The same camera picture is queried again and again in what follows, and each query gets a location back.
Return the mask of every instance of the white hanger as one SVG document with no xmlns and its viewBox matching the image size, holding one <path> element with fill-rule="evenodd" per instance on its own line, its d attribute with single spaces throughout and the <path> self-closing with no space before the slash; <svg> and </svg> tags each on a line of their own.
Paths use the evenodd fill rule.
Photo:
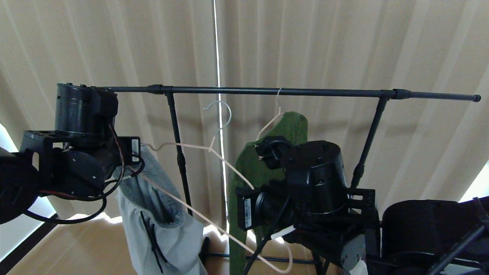
<svg viewBox="0 0 489 275">
<path fill-rule="evenodd" d="M 278 95 L 280 94 L 280 90 L 283 89 L 283 88 L 280 88 L 278 89 L 278 92 L 277 92 L 277 95 L 275 96 L 275 99 L 277 100 L 278 102 L 278 114 L 272 118 L 272 120 L 267 123 L 259 132 L 258 132 L 258 135 L 256 136 L 256 140 L 255 141 L 258 141 L 260 139 L 260 135 L 262 134 L 262 132 L 268 127 L 270 126 L 270 124 L 272 124 L 272 122 L 274 122 L 280 115 L 283 115 L 284 113 L 282 112 L 282 106 L 280 106 L 280 100 L 278 99 Z"/>
<path fill-rule="evenodd" d="M 249 180 L 247 178 L 245 178 L 240 172 L 238 172 L 238 170 L 236 170 L 236 168 L 234 168 L 234 166 L 232 166 L 229 162 L 227 162 L 224 158 L 222 158 L 213 148 L 212 148 L 212 145 L 214 144 L 214 141 L 216 139 L 216 136 L 217 134 L 219 133 L 219 131 L 221 129 L 224 129 L 226 128 L 230 121 L 231 121 L 231 117 L 232 117 L 232 112 L 231 112 L 231 108 L 230 106 L 224 102 L 224 101 L 215 101 L 213 103 L 211 103 L 207 108 L 205 108 L 204 110 L 208 110 L 212 105 L 216 104 L 216 103 L 224 103 L 227 107 L 227 109 L 229 110 L 229 120 L 227 121 L 226 125 L 222 126 L 221 128 L 219 128 L 216 133 L 214 134 L 214 137 L 212 138 L 212 141 L 211 141 L 211 144 L 210 146 L 206 147 L 206 146 L 199 146 L 199 145 L 192 145 L 192 144 L 185 144 L 185 143 L 176 143 L 176 142 L 165 142 L 163 144 L 161 144 L 158 148 L 154 148 L 151 144 L 147 144 L 146 145 L 151 148 L 151 150 L 153 151 L 159 151 L 161 150 L 165 145 L 177 145 L 177 146 L 183 146 L 183 147 L 190 147 L 190 148 L 196 148 L 196 149 L 201 149 L 201 150 L 207 150 L 209 153 L 213 153 L 214 155 L 216 155 L 221 161 L 223 161 L 229 168 L 231 168 L 231 170 L 233 170 L 241 179 L 244 180 L 244 182 L 246 182 L 248 184 L 248 186 L 251 188 L 251 189 L 255 189 L 255 187 L 249 182 Z M 226 234 L 227 236 L 229 236 L 229 238 L 233 241 L 235 241 L 237 244 L 239 244 L 241 247 L 243 247 L 244 249 L 246 249 L 247 251 L 249 251 L 250 253 L 254 253 L 254 251 L 249 248 L 248 246 L 246 246 L 244 243 L 240 242 L 238 239 L 236 239 L 233 235 L 229 234 L 228 232 L 226 232 L 226 230 L 218 227 L 215 223 L 213 223 L 211 220 L 209 220 L 207 217 L 205 217 L 203 214 L 201 214 L 200 212 L 198 212 L 197 210 L 195 210 L 193 207 L 189 206 L 188 204 L 186 204 L 184 201 L 180 200 L 179 198 L 175 197 L 173 194 L 171 194 L 170 192 L 166 191 L 165 189 L 159 187 L 158 185 L 156 185 L 152 180 L 148 179 L 143 173 L 139 174 L 139 176 L 141 176 L 142 178 L 144 178 L 147 182 L 149 182 L 154 188 L 162 191 L 163 193 L 167 194 L 168 196 L 170 196 L 171 198 L 173 198 L 174 200 L 176 200 L 177 202 L 181 203 L 182 205 L 186 206 L 188 209 L 192 210 L 195 214 L 197 214 L 198 216 L 200 216 L 202 219 L 204 219 L 205 221 L 207 221 L 208 223 L 214 225 L 222 234 Z M 279 272 L 279 273 L 282 273 L 282 274 L 286 274 L 286 273 L 289 273 L 291 270 L 292 270 L 292 251 L 290 250 L 290 246 L 288 243 L 285 243 L 285 246 L 287 248 L 287 251 L 289 253 L 289 265 L 287 267 L 287 269 L 285 270 L 281 270 L 281 269 L 278 269 L 276 266 L 274 266 L 273 264 L 271 264 L 269 261 L 267 261 L 265 258 L 263 258 L 262 256 L 258 255 L 258 258 L 263 261 L 264 263 L 266 263 L 268 266 L 270 266 L 273 270 L 275 270 L 276 272 Z"/>
</svg>

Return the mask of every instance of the clothing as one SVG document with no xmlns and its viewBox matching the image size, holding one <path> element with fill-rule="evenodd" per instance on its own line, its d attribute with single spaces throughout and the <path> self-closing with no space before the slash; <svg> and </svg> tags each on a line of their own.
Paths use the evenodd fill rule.
<svg viewBox="0 0 489 275">
<path fill-rule="evenodd" d="M 298 113 L 287 112 L 277 125 L 266 135 L 284 136 L 293 145 L 307 142 L 308 124 L 307 119 Z M 272 179 L 283 179 L 282 169 L 270 170 L 263 161 L 258 159 L 255 144 L 262 142 L 265 137 L 255 142 L 249 142 L 239 154 L 234 167 L 247 178 L 254 187 L 260 187 Z M 234 189 L 237 186 L 248 186 L 236 173 L 231 175 L 231 181 L 227 187 L 227 203 L 229 218 L 229 233 L 243 243 L 246 241 L 246 232 L 238 227 L 237 198 Z M 264 227 L 256 228 L 256 240 L 259 243 L 266 233 Z M 241 274 L 246 265 L 246 251 L 235 242 L 229 243 L 229 273 L 231 275 Z"/>
<path fill-rule="evenodd" d="M 179 197 L 146 146 L 141 147 L 141 157 L 146 164 L 142 174 Z M 142 177 L 123 180 L 117 199 L 131 261 L 139 275 L 207 275 L 199 259 L 203 224 L 184 211 L 180 203 Z"/>
</svg>

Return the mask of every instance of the curtain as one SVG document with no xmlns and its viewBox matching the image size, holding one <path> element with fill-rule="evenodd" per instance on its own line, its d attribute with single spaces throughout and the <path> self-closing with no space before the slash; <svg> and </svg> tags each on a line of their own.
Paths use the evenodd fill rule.
<svg viewBox="0 0 489 275">
<path fill-rule="evenodd" d="M 88 86 L 216 86 L 212 1 L 2 1 L 0 122 L 17 147 L 23 130 L 53 130 L 56 83 Z M 216 95 L 176 94 L 181 140 L 209 145 Z M 118 95 L 115 128 L 159 146 L 173 142 L 163 95 Z M 220 225 L 225 219 L 222 166 L 202 150 L 184 148 L 193 206 Z M 183 197 L 176 148 L 156 154 Z M 93 213 L 100 203 L 50 199 L 62 218 Z M 106 209 L 119 215 L 115 195 Z"/>
<path fill-rule="evenodd" d="M 407 89 L 481 94 L 479 103 L 387 104 L 360 188 L 382 212 L 408 199 L 458 201 L 489 159 L 489 3 L 217 1 L 223 87 Z M 275 96 L 226 95 L 233 163 L 278 111 Z M 347 181 L 377 99 L 280 96 L 309 121 L 309 140 L 341 147 Z"/>
</svg>

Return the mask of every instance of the green garment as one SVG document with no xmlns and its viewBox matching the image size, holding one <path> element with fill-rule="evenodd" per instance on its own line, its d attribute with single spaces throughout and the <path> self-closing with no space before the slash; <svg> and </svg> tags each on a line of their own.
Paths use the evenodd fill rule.
<svg viewBox="0 0 489 275">
<path fill-rule="evenodd" d="M 287 112 L 268 134 L 271 136 L 284 136 L 293 145 L 307 142 L 307 119 L 296 112 Z M 234 167 L 247 178 L 254 187 L 260 187 L 272 179 L 283 179 L 282 169 L 270 170 L 263 161 L 258 159 L 255 144 L 262 142 L 265 137 L 255 142 L 248 142 L 239 154 Z M 234 189 L 237 186 L 248 186 L 236 173 L 233 172 L 231 182 L 227 186 L 227 203 L 229 218 L 229 233 L 243 243 L 246 241 L 246 232 L 238 227 L 237 198 Z M 263 239 L 266 233 L 264 227 L 254 230 L 257 243 Z M 229 274 L 243 273 L 246 265 L 246 251 L 234 241 L 229 241 Z"/>
</svg>

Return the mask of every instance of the wooden floor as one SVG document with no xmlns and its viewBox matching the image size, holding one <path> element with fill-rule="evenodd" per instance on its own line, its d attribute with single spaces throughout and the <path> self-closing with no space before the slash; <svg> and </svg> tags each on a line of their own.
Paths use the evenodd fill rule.
<svg viewBox="0 0 489 275">
<path fill-rule="evenodd" d="M 227 239 L 215 231 L 207 230 L 211 238 L 211 252 L 227 252 Z M 250 247 L 254 243 L 248 240 Z M 294 258 L 311 258 L 302 246 L 292 247 Z M 265 247 L 267 256 L 286 257 L 283 245 L 272 241 Z M 285 269 L 287 263 L 274 263 Z M 209 257 L 205 267 L 210 275 L 229 273 L 229 262 L 225 258 Z M 330 267 L 328 274 L 335 274 Z M 133 275 L 136 274 L 129 256 L 124 228 L 120 220 L 97 219 L 77 225 L 57 226 L 34 247 L 8 275 Z M 270 267 L 256 261 L 249 274 L 277 274 Z M 314 266 L 294 264 L 290 274 L 315 274 Z"/>
</svg>

